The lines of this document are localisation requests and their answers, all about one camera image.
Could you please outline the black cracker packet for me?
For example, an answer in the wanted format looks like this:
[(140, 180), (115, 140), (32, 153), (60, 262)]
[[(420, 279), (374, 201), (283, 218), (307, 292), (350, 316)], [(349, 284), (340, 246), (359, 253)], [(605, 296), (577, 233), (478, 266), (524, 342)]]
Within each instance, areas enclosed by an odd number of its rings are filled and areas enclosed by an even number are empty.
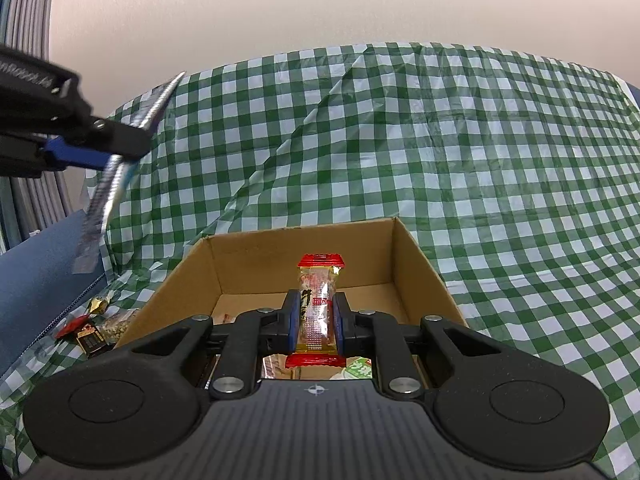
[(95, 356), (107, 352), (112, 348), (102, 333), (91, 324), (82, 326), (76, 333), (75, 339), (82, 352), (85, 353), (88, 359), (92, 359)]

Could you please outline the green white checkered cloth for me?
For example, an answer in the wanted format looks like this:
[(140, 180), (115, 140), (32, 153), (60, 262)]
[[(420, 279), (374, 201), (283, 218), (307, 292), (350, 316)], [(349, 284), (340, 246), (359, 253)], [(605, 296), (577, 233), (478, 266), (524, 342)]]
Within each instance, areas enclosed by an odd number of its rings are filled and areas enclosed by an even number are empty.
[(32, 387), (78, 363), (53, 331), (141, 308), (203, 236), (396, 217), (474, 328), (599, 386), (598, 465), (639, 474), (639, 109), (613, 75), (450, 44), (298, 51), (183, 78), (114, 211), (104, 269), (1, 379), (2, 460), (35, 461)]

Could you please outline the small red foil packet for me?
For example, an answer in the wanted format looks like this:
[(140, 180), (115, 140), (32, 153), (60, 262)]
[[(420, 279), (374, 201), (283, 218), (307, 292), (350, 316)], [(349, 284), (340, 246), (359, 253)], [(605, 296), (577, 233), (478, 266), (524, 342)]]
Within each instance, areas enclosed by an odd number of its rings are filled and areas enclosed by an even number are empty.
[(60, 340), (76, 334), (78, 330), (81, 330), (88, 323), (88, 321), (88, 315), (81, 315), (78, 316), (78, 318), (73, 318), (58, 331), (55, 335), (55, 339)]

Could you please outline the green label pastry packet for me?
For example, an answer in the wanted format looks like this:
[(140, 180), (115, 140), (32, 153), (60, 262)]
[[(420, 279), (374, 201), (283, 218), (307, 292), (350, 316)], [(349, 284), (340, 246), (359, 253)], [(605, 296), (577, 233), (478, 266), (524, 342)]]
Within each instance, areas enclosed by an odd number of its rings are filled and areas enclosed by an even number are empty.
[(348, 358), (346, 366), (334, 374), (332, 380), (361, 380), (372, 378), (372, 363), (368, 358), (357, 356)]

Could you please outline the small red sausage snack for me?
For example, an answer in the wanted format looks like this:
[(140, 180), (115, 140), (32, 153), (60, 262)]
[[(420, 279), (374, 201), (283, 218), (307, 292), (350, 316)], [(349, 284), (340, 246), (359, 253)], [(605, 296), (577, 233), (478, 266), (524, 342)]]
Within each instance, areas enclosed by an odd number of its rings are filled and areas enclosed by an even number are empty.
[(286, 357), (287, 368), (344, 367), (338, 350), (333, 312), (336, 279), (344, 268), (340, 254), (306, 254), (298, 263), (299, 308), (295, 347)]

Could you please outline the gold foil snack packet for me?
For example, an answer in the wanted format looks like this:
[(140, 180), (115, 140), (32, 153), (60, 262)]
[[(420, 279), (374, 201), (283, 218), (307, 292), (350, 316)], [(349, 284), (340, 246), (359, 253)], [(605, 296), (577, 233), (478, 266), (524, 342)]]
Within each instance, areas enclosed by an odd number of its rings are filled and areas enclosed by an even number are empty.
[(87, 308), (87, 314), (93, 316), (104, 315), (108, 307), (110, 306), (111, 300), (107, 297), (94, 297), (90, 300)]

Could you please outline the long silver snack packet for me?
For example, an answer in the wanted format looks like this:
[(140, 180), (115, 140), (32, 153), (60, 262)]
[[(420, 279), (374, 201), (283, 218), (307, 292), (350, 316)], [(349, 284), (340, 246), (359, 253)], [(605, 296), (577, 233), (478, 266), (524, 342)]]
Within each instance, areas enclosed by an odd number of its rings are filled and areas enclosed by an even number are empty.
[[(130, 126), (141, 130), (148, 138), (153, 136), (162, 120), (169, 100), (174, 95), (186, 73), (178, 73), (170, 81), (154, 89), (132, 116)], [(112, 155), (107, 159), (96, 192), (89, 200), (86, 218), (82, 224), (81, 236), (76, 248), (73, 274), (91, 273), (98, 263), (100, 243), (105, 234), (108, 220), (116, 205), (124, 196), (138, 162), (132, 162), (122, 155)]]

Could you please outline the clear bag of nuts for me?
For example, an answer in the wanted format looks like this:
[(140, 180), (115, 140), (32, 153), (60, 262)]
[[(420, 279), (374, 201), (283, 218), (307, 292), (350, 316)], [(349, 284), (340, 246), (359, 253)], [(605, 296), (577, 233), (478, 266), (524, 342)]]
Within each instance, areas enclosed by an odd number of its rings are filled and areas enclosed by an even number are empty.
[(117, 344), (137, 314), (137, 310), (122, 310), (103, 321), (98, 326), (98, 330), (104, 337), (106, 343)]

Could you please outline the brown cardboard box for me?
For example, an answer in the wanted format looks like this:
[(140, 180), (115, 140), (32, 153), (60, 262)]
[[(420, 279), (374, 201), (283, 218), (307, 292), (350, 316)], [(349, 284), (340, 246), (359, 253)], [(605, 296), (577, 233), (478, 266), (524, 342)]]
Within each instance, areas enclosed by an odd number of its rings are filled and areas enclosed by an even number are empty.
[(154, 394), (249, 396), (267, 356), (322, 376), (365, 356), (380, 389), (454, 376), (462, 316), (398, 219), (202, 238), (119, 343), (115, 367)]

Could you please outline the grey curtain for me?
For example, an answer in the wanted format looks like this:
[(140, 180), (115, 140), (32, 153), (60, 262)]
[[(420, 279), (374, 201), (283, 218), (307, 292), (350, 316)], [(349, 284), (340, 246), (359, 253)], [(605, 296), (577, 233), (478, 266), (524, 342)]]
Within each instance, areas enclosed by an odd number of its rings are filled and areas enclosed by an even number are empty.
[(1, 0), (1, 250), (68, 217), (54, 135), (78, 78), (48, 62), (51, 0)]

